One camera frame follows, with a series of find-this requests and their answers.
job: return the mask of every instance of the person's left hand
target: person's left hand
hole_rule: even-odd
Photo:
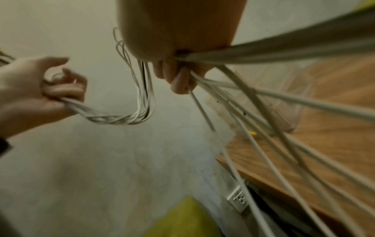
[[[9,138],[34,127],[74,115],[60,97],[84,101],[87,80],[67,68],[63,76],[45,81],[49,68],[69,61],[66,57],[18,59],[0,68],[0,137]]]

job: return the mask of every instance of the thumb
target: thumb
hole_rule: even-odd
[[[68,57],[53,57],[53,56],[40,56],[35,58],[38,66],[47,71],[49,68],[57,67],[66,64],[69,61]]]

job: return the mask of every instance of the yellow object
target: yellow object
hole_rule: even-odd
[[[363,10],[373,6],[375,6],[375,0],[365,0],[359,4],[357,10]]]
[[[206,209],[188,197],[174,206],[143,237],[221,237]]]

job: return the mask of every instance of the outlet faceplate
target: outlet faceplate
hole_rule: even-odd
[[[240,186],[237,186],[234,189],[234,191],[227,197],[227,200],[239,213],[243,212],[243,210],[249,205]]]

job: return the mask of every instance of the wooden table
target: wooden table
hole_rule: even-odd
[[[316,79],[313,97],[323,101],[375,109],[375,56],[344,57],[323,60],[307,69]],[[375,181],[375,123],[322,112],[305,107],[301,121],[292,133],[299,141],[308,144],[353,171]],[[340,223],[327,211],[316,194],[282,158],[262,140],[258,144],[297,192],[336,231],[345,234]],[[282,187],[268,166],[262,162],[250,142],[236,136],[227,146],[230,157],[242,177],[274,193],[291,205],[298,206],[294,198]],[[375,197],[347,181],[309,157],[309,167],[320,177],[352,194],[375,208]],[[220,155],[218,161],[227,167]],[[369,236],[375,236],[375,220],[351,204],[333,195],[340,205]]]

